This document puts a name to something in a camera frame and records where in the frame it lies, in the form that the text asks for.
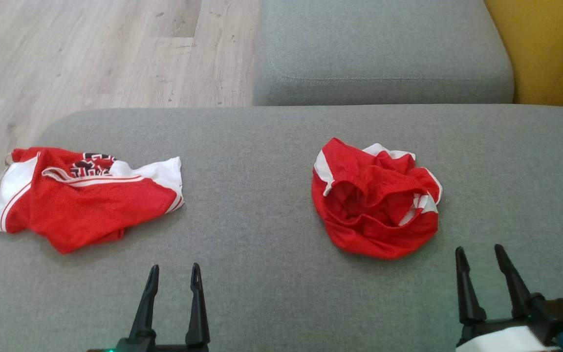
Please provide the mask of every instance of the yellow sofa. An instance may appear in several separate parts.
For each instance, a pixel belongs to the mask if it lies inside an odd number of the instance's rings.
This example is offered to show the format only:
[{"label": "yellow sofa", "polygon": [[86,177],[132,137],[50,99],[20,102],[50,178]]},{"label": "yellow sofa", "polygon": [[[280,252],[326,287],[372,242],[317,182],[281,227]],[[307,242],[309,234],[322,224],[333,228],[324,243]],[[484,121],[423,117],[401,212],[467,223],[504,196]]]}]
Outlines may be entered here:
[{"label": "yellow sofa", "polygon": [[485,0],[514,69],[514,103],[563,106],[563,0]]}]

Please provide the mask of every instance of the gray fabric surface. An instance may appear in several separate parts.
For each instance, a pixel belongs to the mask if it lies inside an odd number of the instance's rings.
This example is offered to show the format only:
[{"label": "gray fabric surface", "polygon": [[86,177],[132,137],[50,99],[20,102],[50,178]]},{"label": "gray fabric surface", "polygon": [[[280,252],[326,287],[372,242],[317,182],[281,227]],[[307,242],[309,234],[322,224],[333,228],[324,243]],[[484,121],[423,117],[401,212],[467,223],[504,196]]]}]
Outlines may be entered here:
[{"label": "gray fabric surface", "polygon": [[255,105],[510,103],[483,0],[263,0]]},{"label": "gray fabric surface", "polygon": [[[416,153],[444,186],[431,241],[396,261],[330,242],[310,185],[333,136]],[[0,234],[0,352],[112,347],[156,263],[159,343],[183,341],[197,261],[217,352],[453,351],[458,245],[489,318],[510,314],[495,243],[532,291],[563,297],[563,108],[103,110],[55,123],[39,144],[133,167],[179,155],[186,205],[69,256],[35,234]]]}]

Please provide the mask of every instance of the stitching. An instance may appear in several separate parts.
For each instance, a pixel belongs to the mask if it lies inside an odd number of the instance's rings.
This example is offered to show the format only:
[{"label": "stitching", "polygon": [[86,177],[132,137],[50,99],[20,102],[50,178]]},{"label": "stitching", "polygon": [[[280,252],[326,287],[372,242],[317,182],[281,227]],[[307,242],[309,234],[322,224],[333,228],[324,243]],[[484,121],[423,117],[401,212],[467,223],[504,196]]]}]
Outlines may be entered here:
[{"label": "stitching", "polygon": [[353,82],[370,82],[373,81],[374,83],[379,83],[381,81],[460,81],[460,82],[485,82],[496,80],[497,78],[503,78],[503,75],[499,75],[496,77],[491,78],[431,78],[431,77],[328,77],[328,78],[319,78],[319,77],[299,77],[299,76],[290,76],[288,74],[282,73],[275,65],[269,60],[268,54],[266,54],[266,64],[268,64],[273,71],[282,78],[283,80],[289,81],[298,81],[298,82],[306,82],[306,83],[353,83]]}]

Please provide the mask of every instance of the crumpled red clothing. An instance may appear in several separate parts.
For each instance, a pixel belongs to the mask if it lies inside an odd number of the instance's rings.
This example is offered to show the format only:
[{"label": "crumpled red clothing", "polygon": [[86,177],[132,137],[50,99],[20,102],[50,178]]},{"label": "crumpled red clothing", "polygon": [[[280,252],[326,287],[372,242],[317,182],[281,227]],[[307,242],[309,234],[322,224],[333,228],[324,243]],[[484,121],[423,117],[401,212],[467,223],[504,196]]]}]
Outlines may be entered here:
[{"label": "crumpled red clothing", "polygon": [[140,169],[108,154],[15,149],[0,185],[0,231],[30,229],[61,254],[116,241],[183,205],[179,157]]},{"label": "crumpled red clothing", "polygon": [[442,186],[410,152],[380,144],[360,150],[331,139],[313,169],[312,198],[339,248],[395,259],[438,231]]}]

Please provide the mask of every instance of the gray ottoman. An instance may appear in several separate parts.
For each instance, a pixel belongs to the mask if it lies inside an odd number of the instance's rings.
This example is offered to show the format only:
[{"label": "gray ottoman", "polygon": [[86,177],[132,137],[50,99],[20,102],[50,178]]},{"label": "gray ottoman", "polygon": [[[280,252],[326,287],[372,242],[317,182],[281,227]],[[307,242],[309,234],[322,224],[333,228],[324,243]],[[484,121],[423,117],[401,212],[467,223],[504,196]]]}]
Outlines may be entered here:
[{"label": "gray ottoman", "polygon": [[483,0],[264,0],[255,105],[510,103]]},{"label": "gray ottoman", "polygon": [[[444,186],[432,240],[396,261],[331,243],[310,185],[333,136],[416,153]],[[216,352],[453,351],[458,245],[489,318],[510,315],[495,243],[532,291],[563,297],[563,108],[101,110],[55,123],[38,144],[134,167],[179,155],[186,205],[69,256],[35,234],[0,234],[0,352],[113,347],[153,264],[158,342],[183,341],[197,261]]]}]

